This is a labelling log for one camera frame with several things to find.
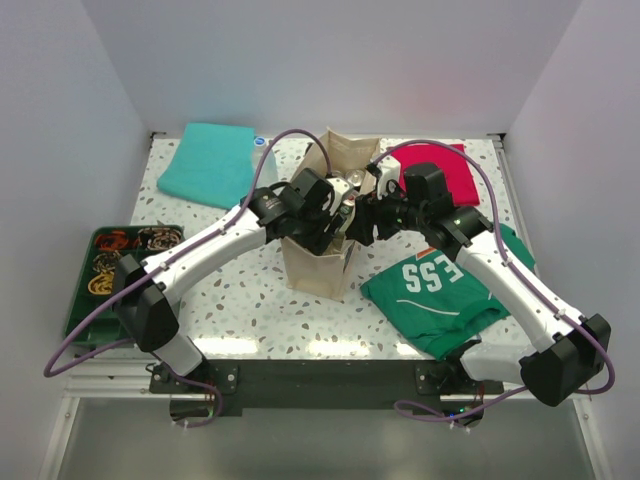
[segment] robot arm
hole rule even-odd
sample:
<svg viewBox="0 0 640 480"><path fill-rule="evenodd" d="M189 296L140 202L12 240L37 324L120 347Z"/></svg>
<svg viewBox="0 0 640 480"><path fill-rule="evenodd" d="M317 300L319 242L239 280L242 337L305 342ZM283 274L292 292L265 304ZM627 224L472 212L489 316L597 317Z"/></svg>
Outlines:
<svg viewBox="0 0 640 480"><path fill-rule="evenodd" d="M508 268L496 250L491 222L475 208L453 205L441 170L429 163L410 167L404 173L406 192L397 183L400 167L392 158L372 164L368 170L378 180L371 194L356 197L344 180L327 180L303 170L290 184L281 185L284 188L279 194L268 188L256 190L249 208L233 227L170 267L166 266L169 257L224 227L240 207L180 246L147 258L146 264L123 259L116 268L115 292L157 267L165 270L114 306L121 322L142 351L153 352L179 375L197 377L206 359L179 334L171 305L202 278L238 255L285 236L320 255L338 231L370 245L374 229L378 240L413 230L486 285L522 325L531 342L525 348L469 342L458 358L450 360L461 375L524 384L543 403L557 405L602 369L602 358L595 349ZM347 199L355 199L355 216L341 213L339 207ZM519 265L515 258L509 261ZM610 327L602 317L587 320L524 266L521 270L532 285L554 299L560 311L580 318L582 326L607 348Z"/></svg>

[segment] teal towel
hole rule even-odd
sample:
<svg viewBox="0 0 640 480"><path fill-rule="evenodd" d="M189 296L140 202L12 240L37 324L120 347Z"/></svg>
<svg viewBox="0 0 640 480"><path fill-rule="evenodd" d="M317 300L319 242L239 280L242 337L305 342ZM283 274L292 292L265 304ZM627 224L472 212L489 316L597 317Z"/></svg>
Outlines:
<svg viewBox="0 0 640 480"><path fill-rule="evenodd" d="M253 128L190 123L158 189L212 207L234 207L253 179L253 138Z"/></svg>

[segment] speckled white tabletop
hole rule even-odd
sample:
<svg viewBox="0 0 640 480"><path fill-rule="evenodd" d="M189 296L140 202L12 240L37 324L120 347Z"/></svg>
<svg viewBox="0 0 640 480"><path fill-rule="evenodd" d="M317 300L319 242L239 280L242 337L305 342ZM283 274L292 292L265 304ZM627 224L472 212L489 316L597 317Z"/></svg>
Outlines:
<svg viewBox="0 0 640 480"><path fill-rule="evenodd" d="M407 138L384 138L383 149ZM501 222L515 227L511 205L493 143L489 139L452 139L486 170L496 191ZM156 182L180 141L153 142L140 186L132 224L183 225L187 237L218 220L223 210L161 193ZM280 178L288 179L304 156L305 139L285 139L275 147ZM484 184L473 172L490 218ZM431 358L402 340L393 326L360 293L367 279L427 247L417 233L402 232L387 242L363 248L355 260L350 288L342 303L286 287L280 242L249 252L198 283L182 299L180 325L209 358L250 359L417 359ZM526 344L522 328L512 317L481 333L487 341Z"/></svg>

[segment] green t-shirt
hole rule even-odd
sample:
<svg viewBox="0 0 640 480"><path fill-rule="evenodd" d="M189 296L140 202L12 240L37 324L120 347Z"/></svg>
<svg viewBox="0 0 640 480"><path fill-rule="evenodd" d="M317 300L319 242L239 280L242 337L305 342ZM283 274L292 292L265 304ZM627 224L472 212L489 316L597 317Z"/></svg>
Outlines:
<svg viewBox="0 0 640 480"><path fill-rule="evenodd" d="M535 261L515 232L505 225L500 231L507 247L533 269ZM410 343L436 360L509 315L484 285L434 248L395 264L361 289Z"/></svg>

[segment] red cloth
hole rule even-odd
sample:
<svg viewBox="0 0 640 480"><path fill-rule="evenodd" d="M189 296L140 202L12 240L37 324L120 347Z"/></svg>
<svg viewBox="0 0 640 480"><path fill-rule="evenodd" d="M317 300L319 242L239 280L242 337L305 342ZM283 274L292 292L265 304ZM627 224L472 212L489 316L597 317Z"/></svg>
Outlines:
<svg viewBox="0 0 640 480"><path fill-rule="evenodd" d="M464 152L464 145L451 145ZM392 156L400 162L400 186L404 187L405 168L416 163L435 163L444 172L447 188L453 195L453 203L456 205L480 205L478 191L473 182L473 176L469 165L464 158L437 145L409 145L393 152Z"/></svg>

